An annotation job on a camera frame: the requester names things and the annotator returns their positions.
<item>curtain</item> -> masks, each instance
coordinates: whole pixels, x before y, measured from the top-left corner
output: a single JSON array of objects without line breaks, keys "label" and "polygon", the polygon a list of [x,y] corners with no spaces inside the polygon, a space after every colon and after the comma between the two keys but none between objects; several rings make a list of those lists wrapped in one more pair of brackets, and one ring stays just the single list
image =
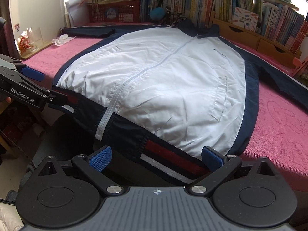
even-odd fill
[{"label": "curtain", "polygon": [[6,20],[4,28],[0,30],[0,54],[19,59],[11,24],[9,0],[0,0],[0,17]]}]

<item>metal screw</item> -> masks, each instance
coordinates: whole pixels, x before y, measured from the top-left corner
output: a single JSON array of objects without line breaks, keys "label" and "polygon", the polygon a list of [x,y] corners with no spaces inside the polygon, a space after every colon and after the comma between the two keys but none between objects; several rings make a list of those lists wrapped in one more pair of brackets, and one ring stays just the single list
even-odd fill
[{"label": "metal screw", "polygon": [[191,190],[196,194],[203,194],[206,191],[206,187],[197,185],[197,186],[193,186]]},{"label": "metal screw", "polygon": [[119,194],[122,191],[122,188],[119,186],[110,186],[107,188],[107,192],[110,194]]}]

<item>red basket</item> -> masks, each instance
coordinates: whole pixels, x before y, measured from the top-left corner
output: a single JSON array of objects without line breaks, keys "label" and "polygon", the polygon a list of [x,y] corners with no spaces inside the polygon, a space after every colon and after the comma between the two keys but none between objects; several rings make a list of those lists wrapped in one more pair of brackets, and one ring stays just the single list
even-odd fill
[{"label": "red basket", "polygon": [[90,22],[139,22],[140,0],[88,4]]}]

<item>bed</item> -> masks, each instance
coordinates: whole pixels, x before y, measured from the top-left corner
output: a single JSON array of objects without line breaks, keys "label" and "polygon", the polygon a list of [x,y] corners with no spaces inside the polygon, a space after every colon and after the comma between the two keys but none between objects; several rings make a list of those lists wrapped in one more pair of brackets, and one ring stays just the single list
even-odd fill
[{"label": "bed", "polygon": [[[54,76],[65,62],[99,41],[101,39],[76,37],[61,47],[50,46],[24,63],[45,73],[45,80],[39,84],[51,88]],[[261,57],[271,65],[280,67],[280,64],[273,59],[241,44],[237,45]],[[293,190],[308,192],[307,143],[307,113],[296,103],[260,82],[257,123],[250,142],[241,155],[242,158],[254,160],[258,156],[268,156]]]}]

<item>blue textured pad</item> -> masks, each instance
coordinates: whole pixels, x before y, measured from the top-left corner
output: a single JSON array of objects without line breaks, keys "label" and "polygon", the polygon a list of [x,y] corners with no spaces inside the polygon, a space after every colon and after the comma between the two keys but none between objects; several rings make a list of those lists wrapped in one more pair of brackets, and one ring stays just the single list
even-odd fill
[{"label": "blue textured pad", "polygon": [[112,150],[111,147],[107,147],[92,158],[90,158],[89,164],[97,171],[101,172],[111,162]]},{"label": "blue textured pad", "polygon": [[205,146],[201,152],[202,162],[211,172],[216,171],[224,165],[224,160]]},{"label": "blue textured pad", "polygon": [[22,74],[28,78],[41,82],[45,79],[45,75],[30,67],[25,67],[21,70]]}]

